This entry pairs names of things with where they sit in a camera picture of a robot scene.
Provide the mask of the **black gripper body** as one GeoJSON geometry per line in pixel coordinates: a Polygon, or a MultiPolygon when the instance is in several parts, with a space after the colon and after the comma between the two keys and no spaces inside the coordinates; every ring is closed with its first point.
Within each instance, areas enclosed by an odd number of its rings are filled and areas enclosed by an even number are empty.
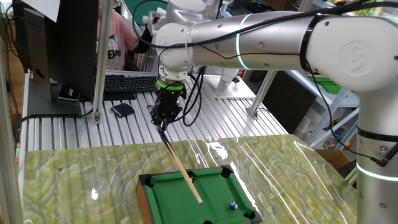
{"type": "Polygon", "coordinates": [[[161,88],[159,90],[155,90],[155,94],[157,95],[157,99],[155,101],[157,115],[161,120],[163,120],[163,115],[166,112],[171,110],[174,106],[179,105],[178,99],[180,97],[183,99],[187,97],[187,91],[184,87],[181,90],[176,90],[172,87],[161,88]]]}

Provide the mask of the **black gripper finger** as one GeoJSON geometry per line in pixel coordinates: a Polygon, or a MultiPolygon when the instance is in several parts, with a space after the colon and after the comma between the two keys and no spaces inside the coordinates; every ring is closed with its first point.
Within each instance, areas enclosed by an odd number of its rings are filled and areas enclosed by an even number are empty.
{"type": "Polygon", "coordinates": [[[159,118],[157,115],[157,107],[156,105],[147,105],[147,109],[149,111],[149,114],[151,116],[151,122],[155,126],[160,126],[162,124],[162,120],[159,118]]]}
{"type": "Polygon", "coordinates": [[[183,108],[180,105],[174,106],[171,110],[169,110],[168,112],[166,112],[163,115],[163,125],[162,125],[162,129],[164,131],[167,130],[167,127],[170,123],[173,123],[176,119],[178,114],[183,110],[183,108]]]}

